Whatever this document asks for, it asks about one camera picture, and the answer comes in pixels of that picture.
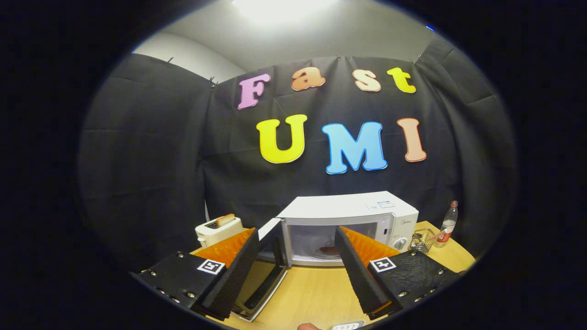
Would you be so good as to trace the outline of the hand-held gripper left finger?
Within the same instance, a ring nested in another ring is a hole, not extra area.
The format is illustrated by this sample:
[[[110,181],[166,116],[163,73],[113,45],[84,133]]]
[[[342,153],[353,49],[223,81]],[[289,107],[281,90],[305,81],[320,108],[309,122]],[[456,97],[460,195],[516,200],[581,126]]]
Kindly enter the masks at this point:
[[[174,305],[223,321],[229,318],[259,249],[259,232],[250,228],[197,253],[176,251],[131,276]]]

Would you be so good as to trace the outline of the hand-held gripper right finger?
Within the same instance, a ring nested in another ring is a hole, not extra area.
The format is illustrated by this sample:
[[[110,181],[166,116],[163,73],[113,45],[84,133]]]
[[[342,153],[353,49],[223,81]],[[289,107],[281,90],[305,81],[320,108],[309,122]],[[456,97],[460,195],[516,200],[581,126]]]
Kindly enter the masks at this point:
[[[335,230],[335,248],[371,320],[418,306],[461,276],[425,253],[400,253],[344,226]]]

